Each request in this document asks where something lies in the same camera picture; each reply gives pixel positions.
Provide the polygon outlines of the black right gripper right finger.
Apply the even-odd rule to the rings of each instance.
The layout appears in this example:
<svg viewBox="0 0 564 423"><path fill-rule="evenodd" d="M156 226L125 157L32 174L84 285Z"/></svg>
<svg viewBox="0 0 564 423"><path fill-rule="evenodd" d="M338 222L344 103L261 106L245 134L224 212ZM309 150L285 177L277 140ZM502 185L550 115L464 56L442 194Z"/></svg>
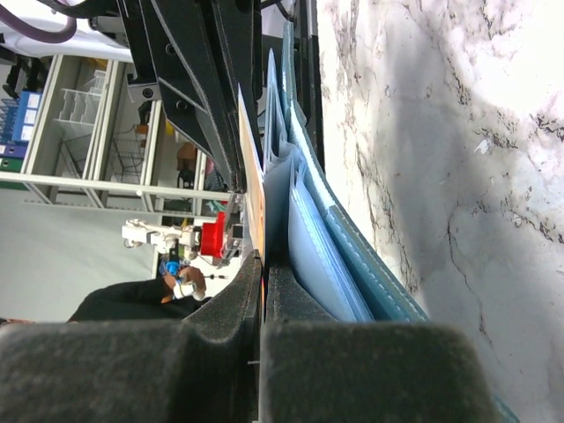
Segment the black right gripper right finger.
<svg viewBox="0 0 564 423"><path fill-rule="evenodd" d="M466 336L434 323L340 323L285 259L264 281L262 422L499 422Z"/></svg>

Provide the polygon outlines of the gold credit card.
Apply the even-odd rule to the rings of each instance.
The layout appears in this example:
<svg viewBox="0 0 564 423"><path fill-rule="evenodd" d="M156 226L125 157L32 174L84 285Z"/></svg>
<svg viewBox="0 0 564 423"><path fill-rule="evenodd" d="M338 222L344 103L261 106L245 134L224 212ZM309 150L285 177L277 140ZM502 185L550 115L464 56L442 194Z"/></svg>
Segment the gold credit card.
<svg viewBox="0 0 564 423"><path fill-rule="evenodd" d="M263 170L259 162L255 137L252 132L241 87L238 86L238 124L239 144L241 148L244 173L246 178L245 202L251 245L257 251L261 267L264 267L265 225L264 225L264 190Z"/></svg>

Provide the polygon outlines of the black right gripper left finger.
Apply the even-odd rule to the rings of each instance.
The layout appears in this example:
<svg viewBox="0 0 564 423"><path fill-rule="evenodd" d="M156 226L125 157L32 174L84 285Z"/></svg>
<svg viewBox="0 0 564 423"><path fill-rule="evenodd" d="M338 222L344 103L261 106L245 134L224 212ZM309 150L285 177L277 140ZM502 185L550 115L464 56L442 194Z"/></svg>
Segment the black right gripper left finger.
<svg viewBox="0 0 564 423"><path fill-rule="evenodd" d="M4 422L250 422L261 259L183 320L1 331Z"/></svg>

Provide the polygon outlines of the blue leather card holder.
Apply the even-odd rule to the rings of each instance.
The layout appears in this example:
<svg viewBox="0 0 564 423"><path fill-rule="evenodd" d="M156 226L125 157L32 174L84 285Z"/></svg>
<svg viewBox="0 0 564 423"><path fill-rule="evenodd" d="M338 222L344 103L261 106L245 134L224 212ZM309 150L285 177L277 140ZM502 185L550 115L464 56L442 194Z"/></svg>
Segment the blue leather card holder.
<svg viewBox="0 0 564 423"><path fill-rule="evenodd" d="M431 323L353 224L314 162L295 107L282 109L278 65L270 55L264 173L287 223L288 254L297 283L340 323ZM492 393L501 421L515 414Z"/></svg>

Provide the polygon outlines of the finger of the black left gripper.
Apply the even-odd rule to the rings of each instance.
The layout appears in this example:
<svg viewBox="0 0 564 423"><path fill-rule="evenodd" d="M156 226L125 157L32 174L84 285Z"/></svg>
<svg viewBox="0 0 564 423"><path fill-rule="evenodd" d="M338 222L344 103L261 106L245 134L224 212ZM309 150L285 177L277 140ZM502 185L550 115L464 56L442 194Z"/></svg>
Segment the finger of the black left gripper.
<svg viewBox="0 0 564 423"><path fill-rule="evenodd" d="M212 160L231 191L245 191L237 104L247 91L246 2L117 5L137 74L158 87L167 119Z"/></svg>
<svg viewBox="0 0 564 423"><path fill-rule="evenodd" d="M318 1L212 1L211 27L220 51L250 78L251 93L266 86L267 55L278 65L282 109L295 107L315 164L325 170Z"/></svg>

